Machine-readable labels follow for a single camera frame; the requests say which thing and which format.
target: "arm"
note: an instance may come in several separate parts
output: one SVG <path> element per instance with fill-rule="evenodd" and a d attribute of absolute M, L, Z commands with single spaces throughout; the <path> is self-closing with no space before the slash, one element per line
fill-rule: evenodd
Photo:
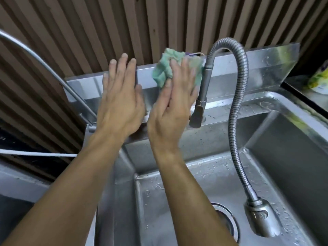
<path fill-rule="evenodd" d="M 237 243 L 221 223 L 207 196 L 188 170 L 178 142 L 197 97 L 195 74 L 184 59 L 171 61 L 173 80 L 168 79 L 154 105 L 148 134 L 170 206 L 179 246 Z"/>
<path fill-rule="evenodd" d="M 126 137 L 144 117 L 142 88 L 135 82 L 136 61 L 123 54 L 104 74 L 97 129 L 47 193 L 34 205 L 3 246 L 85 244 L 107 176 Z"/>

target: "drain strainer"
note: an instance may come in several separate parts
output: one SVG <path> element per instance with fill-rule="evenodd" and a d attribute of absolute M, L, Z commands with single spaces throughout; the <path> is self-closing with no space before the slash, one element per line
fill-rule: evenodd
<path fill-rule="evenodd" d="M 231 212 L 220 204 L 212 203 L 212 206 L 216 210 L 223 224 L 230 231 L 230 234 L 233 236 L 235 241 L 238 242 L 238 237 L 239 237 L 238 226 Z"/>

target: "sink basin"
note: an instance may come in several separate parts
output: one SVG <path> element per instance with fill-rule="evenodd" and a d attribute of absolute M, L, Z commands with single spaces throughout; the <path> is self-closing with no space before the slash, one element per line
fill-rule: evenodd
<path fill-rule="evenodd" d="M 260 237 L 245 215 L 246 195 L 229 152 L 231 102 L 209 100 L 201 128 L 187 127 L 180 148 L 211 203 L 231 214 L 239 245 L 327 245 L 325 124 L 282 90 L 245 96 L 237 123 L 240 157 L 253 188 L 272 204 L 284 227 L 278 237 Z M 145 131 L 130 138 L 115 162 L 98 207 L 96 245 L 177 245 Z"/>

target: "cleaning rag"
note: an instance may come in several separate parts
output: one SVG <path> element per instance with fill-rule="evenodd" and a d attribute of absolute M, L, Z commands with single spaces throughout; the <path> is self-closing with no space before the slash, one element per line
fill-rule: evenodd
<path fill-rule="evenodd" d="M 181 61 L 185 56 L 185 52 L 177 52 L 170 48 L 165 49 L 165 52 L 162 53 L 162 58 L 157 63 L 152 75 L 158 87 L 162 88 L 165 84 L 165 81 L 168 78 L 173 77 L 172 69 L 170 67 L 170 59 L 175 59 L 178 64 L 181 65 Z M 195 68 L 196 70 L 195 85 L 199 85 L 202 80 L 203 59 L 198 56 L 190 56 L 188 57 L 188 62 L 189 67 Z"/>

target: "stainless steel sink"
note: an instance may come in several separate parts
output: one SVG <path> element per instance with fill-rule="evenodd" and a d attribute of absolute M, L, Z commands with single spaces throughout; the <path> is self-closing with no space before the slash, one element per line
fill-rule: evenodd
<path fill-rule="evenodd" d="M 247 221 L 246 196 L 229 152 L 231 99 L 209 102 L 201 128 L 186 128 L 180 142 L 188 168 L 210 201 L 232 214 L 240 245 L 328 242 L 328 129 L 286 95 L 281 89 L 246 95 L 237 125 L 246 174 L 279 215 L 284 227 L 281 236 L 257 236 Z M 161 176 L 144 131 L 139 132 L 141 140 L 125 144 L 105 187 L 98 208 L 97 245 L 177 245 Z"/>
<path fill-rule="evenodd" d="M 233 55 L 223 53 L 215 58 L 202 126 L 187 127 L 180 141 L 188 168 L 214 207 L 225 212 L 220 216 L 226 218 L 243 246 L 328 245 L 326 120 L 280 88 L 297 61 L 298 50 L 298 44 L 291 44 L 247 52 L 250 75 L 237 123 L 237 144 L 245 172 L 258 195 L 278 214 L 284 227 L 282 235 L 257 236 L 245 215 L 246 195 L 228 144 L 228 115 L 236 87 Z M 148 113 L 159 91 L 151 79 L 153 67 L 139 66 L 137 71 Z M 95 111 L 101 98 L 101 76 L 68 81 Z M 72 97 L 68 98 L 88 116 Z M 146 121 L 147 116 L 122 147 L 108 178 L 96 214 L 95 233 L 89 234 L 94 235 L 95 245 L 176 245 Z M 85 143 L 93 129 L 87 126 Z"/>

